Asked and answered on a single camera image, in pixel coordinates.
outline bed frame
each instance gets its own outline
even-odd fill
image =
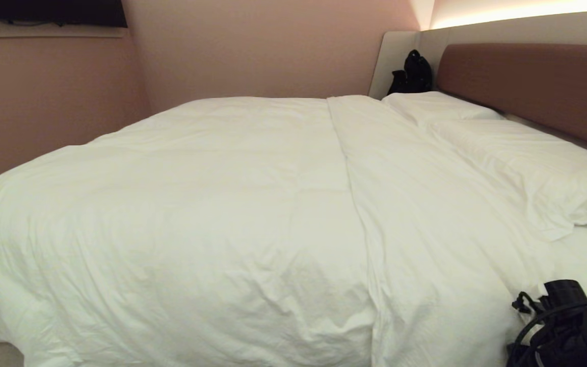
[[[587,45],[452,44],[437,86],[587,142]]]

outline television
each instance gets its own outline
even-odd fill
[[[128,28],[121,0],[0,0],[0,20]]]

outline camera equipment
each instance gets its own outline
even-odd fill
[[[545,284],[535,302],[521,292],[512,306],[533,320],[508,346],[507,367],[587,367],[587,297],[574,280]]]

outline pillowcase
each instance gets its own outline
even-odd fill
[[[587,150],[508,120],[428,124],[523,211],[547,239],[587,225]]]
[[[438,91],[426,93],[394,93],[382,99],[399,114],[414,121],[419,127],[433,121],[457,119],[503,119],[501,114]]]

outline white duvet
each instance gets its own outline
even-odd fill
[[[381,102],[191,102],[0,176],[30,367],[490,367],[548,245]]]

